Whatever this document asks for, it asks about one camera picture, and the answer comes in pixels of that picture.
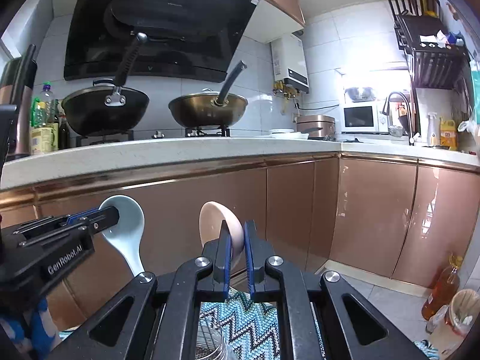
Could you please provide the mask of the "blue gloved left hand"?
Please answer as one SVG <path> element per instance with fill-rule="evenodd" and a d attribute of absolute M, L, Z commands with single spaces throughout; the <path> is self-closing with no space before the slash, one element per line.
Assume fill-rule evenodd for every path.
<path fill-rule="evenodd" d="M 45 297 L 22 317 L 1 315 L 1 326 L 24 359 L 46 359 L 62 342 Z"/>

